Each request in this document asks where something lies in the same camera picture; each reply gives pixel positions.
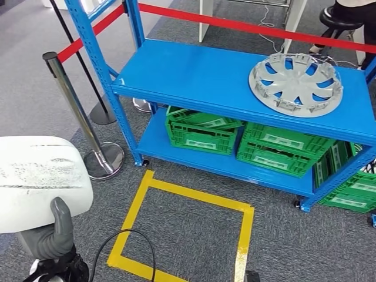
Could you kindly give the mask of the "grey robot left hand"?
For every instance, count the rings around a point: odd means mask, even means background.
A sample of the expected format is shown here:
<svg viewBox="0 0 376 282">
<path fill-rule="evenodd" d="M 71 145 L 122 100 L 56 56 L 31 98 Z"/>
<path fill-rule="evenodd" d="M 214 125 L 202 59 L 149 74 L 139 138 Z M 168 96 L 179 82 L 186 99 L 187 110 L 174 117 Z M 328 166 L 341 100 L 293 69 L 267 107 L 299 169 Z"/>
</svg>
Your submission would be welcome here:
<svg viewBox="0 0 376 282">
<path fill-rule="evenodd" d="M 18 232 L 21 244 L 39 260 L 57 259 L 73 246 L 73 225 L 69 207 L 60 197 L 53 199 L 50 208 L 54 224 Z"/>
</svg>

